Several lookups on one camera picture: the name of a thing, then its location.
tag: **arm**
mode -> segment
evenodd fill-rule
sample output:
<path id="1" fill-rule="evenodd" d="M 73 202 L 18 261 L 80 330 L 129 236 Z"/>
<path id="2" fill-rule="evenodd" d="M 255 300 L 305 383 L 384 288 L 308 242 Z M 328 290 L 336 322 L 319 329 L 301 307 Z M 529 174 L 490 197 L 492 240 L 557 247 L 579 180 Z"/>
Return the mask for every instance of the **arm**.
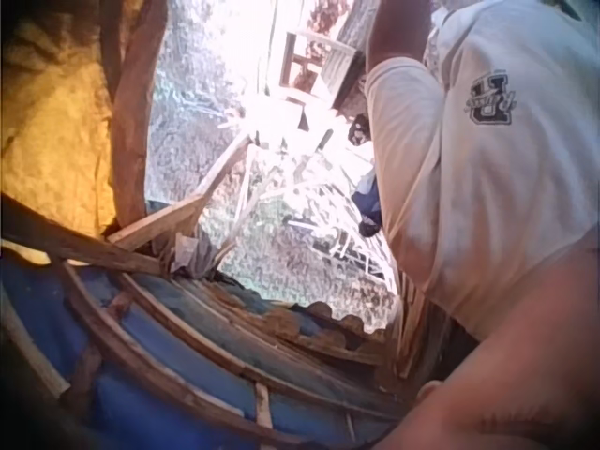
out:
<path id="1" fill-rule="evenodd" d="M 367 72 L 397 56 L 421 61 L 430 22 L 429 0 L 381 0 L 367 46 Z"/>
<path id="2" fill-rule="evenodd" d="M 375 449 L 548 450 L 541 443 L 581 448 L 572 441 L 586 432 L 597 439 L 599 262 L 597 250 L 575 250 L 547 268 L 501 327 Z"/>

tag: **wooden frame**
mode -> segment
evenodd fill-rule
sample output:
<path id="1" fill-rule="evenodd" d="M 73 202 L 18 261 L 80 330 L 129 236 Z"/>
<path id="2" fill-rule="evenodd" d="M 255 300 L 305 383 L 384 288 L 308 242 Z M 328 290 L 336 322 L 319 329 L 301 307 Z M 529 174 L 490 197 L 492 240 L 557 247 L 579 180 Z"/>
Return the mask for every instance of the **wooden frame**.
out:
<path id="1" fill-rule="evenodd" d="M 322 45 L 328 46 L 332 52 L 341 53 L 348 59 L 348 64 L 344 76 L 339 81 L 338 85 L 334 87 L 334 92 L 330 93 L 330 98 L 322 98 L 326 107 L 335 109 L 339 108 L 344 98 L 348 96 L 350 89 L 352 89 L 353 83 L 357 78 L 357 70 L 360 70 L 361 68 L 361 62 L 362 66 L 364 65 L 364 57 L 362 56 L 362 53 L 349 45 L 330 39 L 327 36 L 319 35 L 312 31 L 300 29 L 288 31 L 286 35 L 285 48 L 283 51 L 281 73 L 279 75 L 279 87 L 290 88 L 290 75 L 292 73 L 292 63 L 300 64 L 304 68 L 307 68 L 308 70 L 317 72 L 319 74 L 322 73 L 323 64 L 317 63 L 316 61 L 312 61 L 309 58 L 306 58 L 305 56 L 294 53 L 294 48 L 298 36 L 305 38 L 308 42 L 317 42 Z M 306 95 L 302 97 L 304 98 L 304 103 L 306 104 L 310 103 L 312 98 L 317 98 L 312 94 L 305 94 Z"/>
<path id="2" fill-rule="evenodd" d="M 192 415 L 219 427 L 282 448 L 297 448 L 303 439 L 244 418 L 242 411 L 185 382 L 146 352 L 121 326 L 97 305 L 75 270 L 54 259 L 53 265 L 67 290 L 67 301 L 103 357 L 113 361 L 153 394 Z"/>

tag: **person in background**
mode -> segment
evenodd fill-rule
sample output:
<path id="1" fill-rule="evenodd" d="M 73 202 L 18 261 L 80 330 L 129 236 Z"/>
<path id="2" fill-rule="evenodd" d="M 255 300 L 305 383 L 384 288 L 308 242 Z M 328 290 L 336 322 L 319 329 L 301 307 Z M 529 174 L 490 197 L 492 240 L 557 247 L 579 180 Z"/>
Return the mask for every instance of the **person in background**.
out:
<path id="1" fill-rule="evenodd" d="M 481 344 L 377 450 L 600 448 L 600 54 L 569 8 L 488 0 L 422 63 L 428 0 L 381 0 L 366 93 L 382 229 Z"/>
<path id="2" fill-rule="evenodd" d="M 370 140 L 371 133 L 368 118 L 364 114 L 358 114 L 348 131 L 348 141 L 358 147 L 370 142 Z M 352 201 L 361 214 L 358 232 L 363 237 L 373 237 L 380 231 L 383 223 L 375 169 L 369 171 L 358 182 L 356 191 L 352 195 Z"/>

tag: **wooden plank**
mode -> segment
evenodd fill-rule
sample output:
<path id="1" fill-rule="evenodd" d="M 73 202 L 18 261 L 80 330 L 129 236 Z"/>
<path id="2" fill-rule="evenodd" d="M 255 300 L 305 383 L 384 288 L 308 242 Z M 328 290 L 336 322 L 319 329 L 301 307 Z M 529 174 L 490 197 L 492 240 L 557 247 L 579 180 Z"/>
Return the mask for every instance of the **wooden plank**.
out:
<path id="1" fill-rule="evenodd" d="M 375 417 L 397 418 L 396 416 L 392 416 L 390 414 L 355 407 L 353 405 L 348 405 L 346 402 L 336 401 L 331 398 L 320 396 L 319 394 L 295 386 L 289 382 L 285 382 L 257 367 L 249 365 L 245 361 L 219 347 L 212 340 L 206 338 L 196 329 L 188 325 L 185 321 L 170 312 L 168 308 L 162 305 L 154 297 L 154 295 L 142 288 L 129 275 L 122 274 L 117 276 L 117 279 L 122 288 L 131 294 L 133 300 L 158 323 L 185 342 L 190 348 L 206 356 L 211 361 L 235 375 L 255 383 L 268 386 L 269 389 L 288 395 L 292 398 L 298 398 L 335 410 L 351 410 L 355 413 L 361 413 Z"/>
<path id="2" fill-rule="evenodd" d="M 215 189 L 246 151 L 250 142 L 247 133 L 238 135 L 217 159 L 193 195 L 132 223 L 109 236 L 108 240 L 120 248 L 135 250 L 192 216 L 196 217 L 197 222 Z"/>
<path id="3" fill-rule="evenodd" d="M 2 286 L 2 300 L 0 302 L 2 314 L 2 329 L 7 334 L 8 339 L 19 350 L 22 357 L 27 361 L 36 376 L 48 389 L 53 398 L 58 399 L 65 392 L 69 384 L 54 368 L 52 363 L 48 361 L 44 353 L 42 353 L 34 340 L 31 339 L 27 329 L 19 315 L 14 310 L 8 298 L 8 294 Z"/>
<path id="4" fill-rule="evenodd" d="M 257 382 L 254 385 L 256 395 L 256 423 L 263 427 L 272 428 L 271 405 L 269 404 L 269 390 L 263 384 Z M 275 450 L 271 445 L 261 445 L 260 450 Z"/>
<path id="5" fill-rule="evenodd" d="M 160 275 L 157 259 L 68 230 L 5 194 L 2 213 L 2 237 L 8 241 L 108 269 Z"/>
<path id="6" fill-rule="evenodd" d="M 52 263 L 65 284 L 68 304 L 100 348 L 102 356 L 114 361 L 148 391 L 195 417 L 258 442 L 291 448 L 303 443 L 302 438 L 246 420 L 238 408 L 189 384 L 160 364 L 98 306 L 68 263 L 56 259 L 52 259 Z"/>
<path id="7" fill-rule="evenodd" d="M 129 38 L 114 94 L 111 121 L 112 189 L 119 225 L 146 216 L 144 179 L 154 74 L 167 27 L 167 0 L 145 0 Z"/>
<path id="8" fill-rule="evenodd" d="M 106 312 L 117 322 L 121 322 L 130 305 L 130 295 L 120 292 L 108 305 Z M 75 365 L 71 386 L 60 397 L 60 403 L 80 419 L 85 419 L 90 412 L 94 386 L 101 366 L 100 350 L 94 342 L 88 342 Z"/>

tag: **wooden structure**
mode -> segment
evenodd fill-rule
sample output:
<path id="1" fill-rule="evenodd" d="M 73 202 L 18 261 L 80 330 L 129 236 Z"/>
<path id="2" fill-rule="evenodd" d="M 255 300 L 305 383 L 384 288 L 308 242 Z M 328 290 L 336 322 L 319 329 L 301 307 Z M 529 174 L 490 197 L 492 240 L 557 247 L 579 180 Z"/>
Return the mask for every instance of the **wooden structure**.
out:
<path id="1" fill-rule="evenodd" d="M 330 64 L 322 72 L 323 65 L 321 63 L 296 54 L 294 49 L 298 37 L 305 38 L 307 42 L 317 42 L 328 47 L 330 53 L 337 56 L 335 66 Z M 286 36 L 279 78 L 280 87 L 290 87 L 290 74 L 294 63 L 318 74 L 318 80 L 310 94 L 320 99 L 326 108 L 338 109 L 358 80 L 361 69 L 364 69 L 365 58 L 362 52 L 329 37 L 307 30 L 292 30 L 288 31 Z"/>

